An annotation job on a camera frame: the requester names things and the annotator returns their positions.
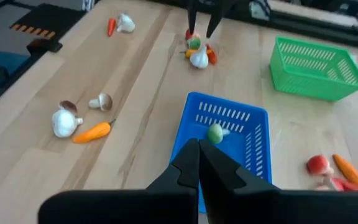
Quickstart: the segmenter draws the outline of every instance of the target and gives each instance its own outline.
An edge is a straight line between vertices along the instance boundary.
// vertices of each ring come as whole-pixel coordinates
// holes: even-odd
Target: orange stripe
[[[12,28],[11,29],[13,29],[13,30],[17,30],[17,28],[19,28],[20,27],[20,25],[19,24],[15,24],[14,26],[12,26]]]
[[[40,35],[41,37],[43,37],[43,36],[45,36],[48,32],[49,32],[49,31],[44,30],[44,31],[42,31],[42,33],[40,33],[39,35]]]
[[[51,32],[48,34],[47,39],[50,40],[55,35],[55,32]]]
[[[37,28],[37,29],[33,32],[33,34],[38,35],[38,33],[39,33],[40,31],[41,31],[41,29]]]
[[[25,28],[27,28],[27,26],[22,26],[22,27],[20,27],[19,31],[23,31],[23,30],[25,30]]]
[[[30,27],[30,28],[28,28],[25,32],[31,34],[31,31],[33,31],[33,30],[34,30],[34,27]]]

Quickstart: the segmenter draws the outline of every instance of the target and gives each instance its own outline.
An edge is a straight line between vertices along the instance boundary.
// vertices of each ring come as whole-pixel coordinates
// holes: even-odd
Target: blue basket
[[[213,123],[231,132],[216,147],[244,168],[272,183],[267,112],[262,108],[202,93],[193,92],[187,96],[170,162],[187,140],[207,139],[206,133]],[[199,190],[198,209],[206,213],[201,188]]]

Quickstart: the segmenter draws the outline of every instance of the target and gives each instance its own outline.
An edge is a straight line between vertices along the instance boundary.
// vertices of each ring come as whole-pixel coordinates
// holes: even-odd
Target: garlic bulb
[[[60,108],[52,116],[53,133],[59,138],[71,136],[77,126],[82,123],[82,118],[76,118],[70,110],[63,108]]]
[[[118,32],[132,32],[135,29],[135,23],[125,13],[121,13],[118,19]]]
[[[208,66],[208,56],[206,54],[206,46],[202,46],[197,52],[190,56],[190,62],[197,68],[206,68]]]

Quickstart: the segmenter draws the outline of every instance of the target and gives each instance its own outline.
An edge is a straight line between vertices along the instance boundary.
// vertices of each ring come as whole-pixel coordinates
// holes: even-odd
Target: plastic basket
[[[358,67],[339,47],[277,37],[270,68],[276,90],[330,101],[358,90]]]
[[[213,123],[218,123],[231,132],[216,147],[255,175],[271,183],[267,112],[262,108],[202,93],[193,92],[187,96],[170,161],[187,140],[206,139],[208,128]],[[199,195],[199,211],[205,213],[201,188]]]

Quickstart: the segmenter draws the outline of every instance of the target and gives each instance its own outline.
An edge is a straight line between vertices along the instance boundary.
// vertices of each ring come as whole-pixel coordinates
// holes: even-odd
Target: table surface
[[[277,10],[292,10],[272,3]],[[304,15],[352,25],[354,18],[300,8]],[[108,18],[128,10],[133,34],[106,35]],[[204,34],[209,16],[199,14]],[[273,183],[310,189],[305,161],[338,153],[358,168],[358,92],[337,103],[280,93],[268,69],[275,37],[311,38],[224,19],[209,40],[219,63],[193,68],[185,50],[186,11],[145,1],[101,1],[0,98],[0,223],[35,223],[39,205],[69,189],[136,189],[167,167],[186,96],[200,91],[265,108]],[[349,48],[358,63],[358,49]],[[111,111],[88,108],[100,92]],[[84,118],[77,132],[117,118],[111,134],[73,144],[52,133],[61,100]]]

